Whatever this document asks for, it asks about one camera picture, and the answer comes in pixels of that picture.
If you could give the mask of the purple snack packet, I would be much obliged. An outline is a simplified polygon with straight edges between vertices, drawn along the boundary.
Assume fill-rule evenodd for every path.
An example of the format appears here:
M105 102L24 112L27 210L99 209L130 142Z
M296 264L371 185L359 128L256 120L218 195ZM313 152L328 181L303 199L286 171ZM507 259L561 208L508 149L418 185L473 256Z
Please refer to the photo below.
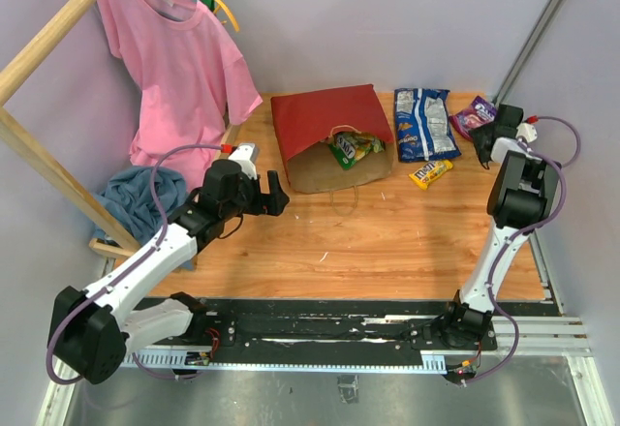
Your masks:
M497 107L482 96L457 113L449 117L453 128L466 140L472 141L471 132L487 123L493 122L497 115Z

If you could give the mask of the blue Doritos chip bag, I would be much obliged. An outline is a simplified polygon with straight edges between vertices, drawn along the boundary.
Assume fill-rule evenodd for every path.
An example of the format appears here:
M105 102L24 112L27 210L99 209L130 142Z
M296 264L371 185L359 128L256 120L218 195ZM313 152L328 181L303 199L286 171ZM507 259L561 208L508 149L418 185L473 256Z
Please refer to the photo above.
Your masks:
M394 90L394 122L398 161L452 160L461 155L450 127L447 89Z

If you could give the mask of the yellow M&M's packet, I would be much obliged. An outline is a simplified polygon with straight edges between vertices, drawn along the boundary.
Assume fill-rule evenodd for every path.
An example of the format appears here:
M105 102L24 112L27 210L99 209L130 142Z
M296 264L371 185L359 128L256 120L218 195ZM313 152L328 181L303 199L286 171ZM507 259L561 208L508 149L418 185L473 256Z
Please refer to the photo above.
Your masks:
M450 160L429 161L408 177L416 186L426 191L431 184L452 169L453 163Z

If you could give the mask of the red paper bag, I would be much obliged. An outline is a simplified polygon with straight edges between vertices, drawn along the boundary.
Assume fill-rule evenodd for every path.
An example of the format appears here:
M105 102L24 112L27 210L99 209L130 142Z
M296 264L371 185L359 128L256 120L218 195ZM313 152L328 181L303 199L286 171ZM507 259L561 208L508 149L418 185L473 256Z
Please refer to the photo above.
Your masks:
M334 212L348 216L360 186L391 175L395 138L373 85L275 96L270 106L294 191L328 193Z

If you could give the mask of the green snack packet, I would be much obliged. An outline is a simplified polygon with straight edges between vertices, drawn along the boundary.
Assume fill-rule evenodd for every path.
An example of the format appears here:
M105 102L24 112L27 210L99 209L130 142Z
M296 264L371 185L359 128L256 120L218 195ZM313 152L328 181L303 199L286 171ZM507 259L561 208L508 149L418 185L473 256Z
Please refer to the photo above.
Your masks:
M338 165L348 170L370 153L381 153L385 144L370 133L340 132L327 144Z

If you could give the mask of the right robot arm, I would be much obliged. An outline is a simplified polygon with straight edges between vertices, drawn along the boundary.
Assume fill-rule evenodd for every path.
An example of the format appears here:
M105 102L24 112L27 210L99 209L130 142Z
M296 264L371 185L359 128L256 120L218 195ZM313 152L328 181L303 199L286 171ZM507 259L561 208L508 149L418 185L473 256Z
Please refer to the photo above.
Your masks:
M486 205L490 229L476 267L439 324L451 349L488 335L497 295L519 249L554 219L566 200L563 165L536 152L536 129L517 106L501 104L493 121L471 131L479 161L500 165Z

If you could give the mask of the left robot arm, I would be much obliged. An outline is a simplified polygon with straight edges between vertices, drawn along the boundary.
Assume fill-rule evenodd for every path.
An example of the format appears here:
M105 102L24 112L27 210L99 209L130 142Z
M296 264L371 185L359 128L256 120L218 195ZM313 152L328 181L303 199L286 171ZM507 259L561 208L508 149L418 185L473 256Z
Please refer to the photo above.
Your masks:
M126 356L151 344L172 337L194 345L211 335L206 307L185 292L145 310L137 306L174 269L224 238L227 221L281 215L290 199L277 171L269 171L267 181L264 193L249 160L216 161L202 186L138 252L85 289L61 290L54 300L46 348L50 379L69 384L55 373L55 359L71 367L77 380L98 384L110 378Z

